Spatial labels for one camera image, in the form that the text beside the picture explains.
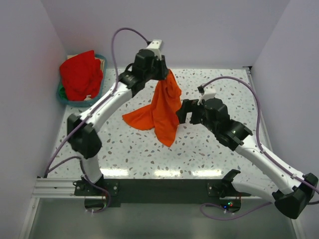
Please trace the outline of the orange t-shirt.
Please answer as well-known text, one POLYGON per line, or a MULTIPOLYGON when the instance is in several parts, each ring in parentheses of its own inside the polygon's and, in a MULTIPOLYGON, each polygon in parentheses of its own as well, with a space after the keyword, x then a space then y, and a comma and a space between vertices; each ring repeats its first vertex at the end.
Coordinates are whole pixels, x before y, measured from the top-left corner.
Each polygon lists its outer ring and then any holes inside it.
POLYGON ((157 83, 152 102, 122 115, 122 118, 135 129, 153 129, 158 141, 170 147, 179 126, 176 112, 181 108, 181 93, 173 72, 169 70, 166 79, 157 83))

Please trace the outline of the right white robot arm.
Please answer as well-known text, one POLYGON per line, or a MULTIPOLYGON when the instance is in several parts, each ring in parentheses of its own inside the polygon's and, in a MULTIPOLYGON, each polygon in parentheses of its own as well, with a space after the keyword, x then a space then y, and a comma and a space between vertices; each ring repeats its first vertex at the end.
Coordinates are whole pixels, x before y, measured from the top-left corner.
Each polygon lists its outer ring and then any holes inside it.
POLYGON ((222 190, 232 196, 236 192, 263 198, 275 205, 286 217, 297 219, 315 194, 319 179, 304 174, 285 163, 268 148, 258 144, 256 136, 244 124, 230 118, 221 99, 183 100, 176 112, 180 123, 191 114, 191 124, 201 124, 212 132, 217 141, 238 153, 267 175, 275 188, 259 183, 243 182, 234 176, 222 183, 222 190))

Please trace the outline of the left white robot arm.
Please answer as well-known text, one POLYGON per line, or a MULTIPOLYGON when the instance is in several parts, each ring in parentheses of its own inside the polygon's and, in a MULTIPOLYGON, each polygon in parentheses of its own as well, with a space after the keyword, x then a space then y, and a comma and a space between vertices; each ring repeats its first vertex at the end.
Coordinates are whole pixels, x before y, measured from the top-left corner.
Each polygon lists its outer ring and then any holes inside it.
POLYGON ((132 64, 118 77, 118 81, 94 105, 79 116, 71 114, 67 119, 67 141, 80 157, 80 167, 87 181, 86 190, 91 195, 103 191, 103 177, 98 162, 102 142, 98 132, 109 117, 123 104, 145 88, 150 80, 166 78, 168 69, 165 57, 158 49, 141 49, 132 64))

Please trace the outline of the red t-shirt in basket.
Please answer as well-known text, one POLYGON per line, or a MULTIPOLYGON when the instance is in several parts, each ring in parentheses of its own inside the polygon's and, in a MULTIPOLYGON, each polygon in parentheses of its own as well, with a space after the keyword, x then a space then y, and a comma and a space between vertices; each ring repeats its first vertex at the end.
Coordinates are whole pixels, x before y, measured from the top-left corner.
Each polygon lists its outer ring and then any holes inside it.
POLYGON ((101 61, 90 50, 77 54, 59 67, 66 97, 70 101, 84 101, 97 97, 103 80, 101 61))

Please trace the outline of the teal plastic basket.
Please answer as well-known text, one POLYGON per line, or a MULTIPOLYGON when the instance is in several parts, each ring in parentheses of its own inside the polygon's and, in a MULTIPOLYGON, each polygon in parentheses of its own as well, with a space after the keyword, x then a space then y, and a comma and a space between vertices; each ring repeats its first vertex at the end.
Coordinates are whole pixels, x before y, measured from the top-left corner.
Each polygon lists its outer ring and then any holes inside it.
POLYGON ((100 91, 97 95, 97 97, 91 99, 91 98, 86 98, 84 101, 70 101, 70 100, 62 100, 59 95, 58 95, 58 88, 59 88, 59 85, 62 85, 62 78, 60 76, 60 81, 58 83, 58 87, 57 87, 57 90, 56 90, 56 97, 58 99, 58 101, 60 103, 62 103, 63 105, 66 105, 66 106, 72 106, 72 107, 80 107, 80 108, 84 108, 84 107, 89 107, 91 105, 93 105, 94 103, 96 103, 102 96, 102 91, 103 91, 103 86, 104 86, 104 78, 105 78, 105 75, 103 75, 103 80, 102 80, 102 83, 101 83, 101 87, 100 87, 100 91))

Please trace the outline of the green garment in basket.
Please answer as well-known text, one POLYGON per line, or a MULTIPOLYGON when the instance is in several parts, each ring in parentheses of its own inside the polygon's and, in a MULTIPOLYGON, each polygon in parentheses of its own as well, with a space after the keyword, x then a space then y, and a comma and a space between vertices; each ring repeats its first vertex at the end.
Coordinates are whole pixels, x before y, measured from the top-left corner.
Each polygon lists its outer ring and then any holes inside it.
POLYGON ((63 87, 63 85, 59 85, 58 88, 58 95, 62 100, 68 100, 66 92, 65 92, 65 88, 63 87))

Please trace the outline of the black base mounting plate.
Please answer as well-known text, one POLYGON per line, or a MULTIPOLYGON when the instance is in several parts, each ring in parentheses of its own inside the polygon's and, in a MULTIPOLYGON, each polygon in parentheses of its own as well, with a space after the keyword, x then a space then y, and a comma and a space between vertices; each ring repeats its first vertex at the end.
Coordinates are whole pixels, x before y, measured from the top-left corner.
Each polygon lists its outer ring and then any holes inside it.
POLYGON ((87 209, 99 208, 107 199, 109 207, 122 204, 203 204, 218 203, 220 198, 248 196, 239 193, 222 179, 103 179, 98 188, 85 179, 73 182, 74 195, 85 197, 87 209), (111 195, 107 196, 101 189, 111 195))

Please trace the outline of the aluminium front rail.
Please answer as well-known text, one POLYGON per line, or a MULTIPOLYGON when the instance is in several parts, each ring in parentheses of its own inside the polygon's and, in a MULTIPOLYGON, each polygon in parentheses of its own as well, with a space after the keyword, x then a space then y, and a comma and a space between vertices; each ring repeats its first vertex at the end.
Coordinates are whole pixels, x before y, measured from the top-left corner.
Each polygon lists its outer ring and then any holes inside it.
POLYGON ((78 179, 37 178, 32 192, 34 198, 73 198, 74 182, 78 179))

